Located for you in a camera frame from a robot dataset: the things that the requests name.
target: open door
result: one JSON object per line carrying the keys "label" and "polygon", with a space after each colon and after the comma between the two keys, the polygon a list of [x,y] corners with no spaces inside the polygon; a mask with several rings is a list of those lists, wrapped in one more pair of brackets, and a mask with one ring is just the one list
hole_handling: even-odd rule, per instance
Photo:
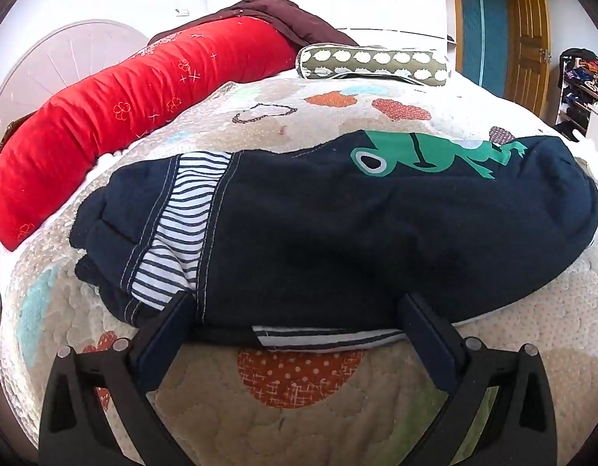
{"label": "open door", "polygon": [[549,84],[546,0],[508,0],[510,43],[505,97],[540,116]]}

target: silver screw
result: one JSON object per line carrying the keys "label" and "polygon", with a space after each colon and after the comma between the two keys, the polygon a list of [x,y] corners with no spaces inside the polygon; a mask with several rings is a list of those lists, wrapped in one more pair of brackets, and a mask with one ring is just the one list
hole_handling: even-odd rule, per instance
{"label": "silver screw", "polygon": [[58,351],[57,351],[57,357],[61,357],[62,359],[64,359],[64,357],[68,357],[68,355],[70,355],[70,351],[72,349],[70,347],[68,347],[66,345],[66,347],[61,347]]}
{"label": "silver screw", "polygon": [[523,347],[523,350],[526,351],[526,354],[528,355],[536,355],[538,354],[538,348],[536,347],[536,345],[532,345],[532,344],[526,344],[525,347]]}
{"label": "silver screw", "polygon": [[113,350],[121,352],[129,348],[129,339],[127,338],[118,338],[116,341],[113,342]]}
{"label": "silver screw", "polygon": [[470,336],[465,339],[465,346],[467,346],[469,350],[480,350],[482,348],[482,342],[475,336]]}

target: quilted bedspread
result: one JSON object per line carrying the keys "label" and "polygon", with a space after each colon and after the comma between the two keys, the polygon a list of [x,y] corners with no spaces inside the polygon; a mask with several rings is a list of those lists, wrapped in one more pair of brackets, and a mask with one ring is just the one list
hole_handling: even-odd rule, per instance
{"label": "quilted bedspread", "polygon": [[[104,349],[135,333],[107,312],[94,288],[77,280],[74,265],[81,254],[68,244],[78,205],[116,167],[199,149],[291,151],[360,129],[498,144],[558,135],[517,105],[499,99],[480,105],[452,90],[392,80],[268,79],[226,84],[144,138],[43,228],[18,262],[4,297],[2,382],[31,440],[37,443],[58,348]],[[503,278],[509,278],[508,268]],[[598,230],[591,246],[553,282],[459,331],[490,347],[518,350],[525,342],[539,347],[556,408],[559,464],[566,464],[598,421]],[[101,390],[99,397],[123,450],[138,459],[110,395]],[[488,393],[461,457],[471,451],[491,397]],[[445,400],[406,341],[319,355],[184,345],[149,398],[202,466],[394,466]]]}

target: headboard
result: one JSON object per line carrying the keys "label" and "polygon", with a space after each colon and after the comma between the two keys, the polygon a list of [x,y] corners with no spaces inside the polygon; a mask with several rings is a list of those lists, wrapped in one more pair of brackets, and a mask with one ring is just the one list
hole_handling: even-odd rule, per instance
{"label": "headboard", "polygon": [[123,61],[147,42],[135,28],[105,19],[68,24],[44,37],[18,60],[0,87],[0,141],[12,121],[37,110],[68,85]]}

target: red pillow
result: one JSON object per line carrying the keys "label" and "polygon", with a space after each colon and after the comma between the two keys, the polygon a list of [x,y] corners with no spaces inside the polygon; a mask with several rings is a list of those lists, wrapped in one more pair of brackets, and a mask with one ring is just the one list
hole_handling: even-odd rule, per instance
{"label": "red pillow", "polygon": [[0,240],[14,250],[94,166],[172,121],[226,82],[253,82],[295,63],[268,23],[243,17],[164,37],[52,96],[0,155]]}

